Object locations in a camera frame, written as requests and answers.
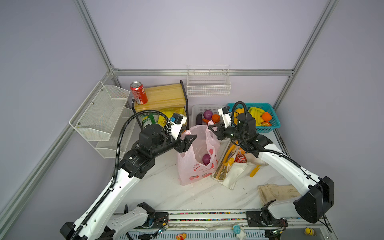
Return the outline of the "white canvas tote bag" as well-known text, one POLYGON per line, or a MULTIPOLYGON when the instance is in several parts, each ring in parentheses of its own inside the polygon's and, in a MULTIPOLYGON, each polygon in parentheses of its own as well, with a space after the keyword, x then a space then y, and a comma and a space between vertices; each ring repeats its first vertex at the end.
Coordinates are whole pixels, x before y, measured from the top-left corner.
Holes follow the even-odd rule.
POLYGON ((223 140, 219 151, 219 162, 217 169, 211 175, 211 178, 223 185, 224 187, 233 190, 237 181, 244 174, 249 174, 252 178, 263 167, 268 164, 259 158, 256 158, 250 153, 246 153, 238 143, 232 143, 230 140, 223 140), (247 163, 235 163, 237 154, 244 154, 247 158, 247 163))

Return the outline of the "purple onion bottom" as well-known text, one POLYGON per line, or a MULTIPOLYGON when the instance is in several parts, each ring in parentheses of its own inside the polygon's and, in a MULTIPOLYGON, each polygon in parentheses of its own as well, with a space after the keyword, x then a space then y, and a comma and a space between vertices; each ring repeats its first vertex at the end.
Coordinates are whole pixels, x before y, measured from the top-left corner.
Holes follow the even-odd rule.
POLYGON ((211 156, 209 154, 205 154, 202 157, 202 162, 205 166, 207 166, 211 162, 211 156))

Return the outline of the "pink plastic grocery bag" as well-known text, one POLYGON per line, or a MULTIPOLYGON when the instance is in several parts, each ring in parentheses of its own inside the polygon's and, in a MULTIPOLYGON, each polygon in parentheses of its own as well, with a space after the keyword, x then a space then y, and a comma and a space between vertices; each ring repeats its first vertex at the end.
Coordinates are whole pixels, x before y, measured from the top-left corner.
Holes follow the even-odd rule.
POLYGON ((197 139, 185 153, 178 154, 177 167, 182 186, 200 181, 212 175, 218 166, 220 141, 208 129, 207 125, 196 125, 181 135, 197 135, 197 139), (202 157, 211 156, 211 162, 205 166, 202 157))

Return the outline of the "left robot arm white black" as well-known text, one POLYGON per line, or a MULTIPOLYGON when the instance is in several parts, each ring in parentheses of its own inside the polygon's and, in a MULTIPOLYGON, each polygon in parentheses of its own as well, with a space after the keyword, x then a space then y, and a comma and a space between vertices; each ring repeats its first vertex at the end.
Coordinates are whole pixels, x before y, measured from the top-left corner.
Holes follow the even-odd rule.
POLYGON ((127 127, 135 118, 148 111, 133 114, 125 121, 117 140, 111 181, 81 217, 61 227, 60 233, 66 240, 116 240, 134 228, 152 225, 156 211, 146 203, 138 204, 134 210, 120 217, 114 217, 113 214, 128 192, 155 165, 156 157, 172 149, 185 153, 197 138, 197 135, 181 138, 181 130, 187 122, 186 116, 175 113, 168 118, 160 111, 153 112, 162 116, 166 125, 145 126, 133 148, 121 156, 127 127))

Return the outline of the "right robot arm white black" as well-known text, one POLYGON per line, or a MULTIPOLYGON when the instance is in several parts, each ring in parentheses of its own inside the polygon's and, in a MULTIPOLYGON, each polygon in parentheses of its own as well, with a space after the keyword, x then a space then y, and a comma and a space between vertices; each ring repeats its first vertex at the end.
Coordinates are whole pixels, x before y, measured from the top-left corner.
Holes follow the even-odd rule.
POLYGON ((257 132, 256 120, 250 113, 236 116, 235 109, 229 106, 219 109, 222 122, 210 125, 209 130, 218 140, 230 139, 246 153, 266 162, 300 193, 297 198, 269 201, 262 207, 256 222, 270 227, 284 218, 301 218, 326 226, 326 212, 334 205, 334 181, 319 177, 280 152, 273 141, 257 132))

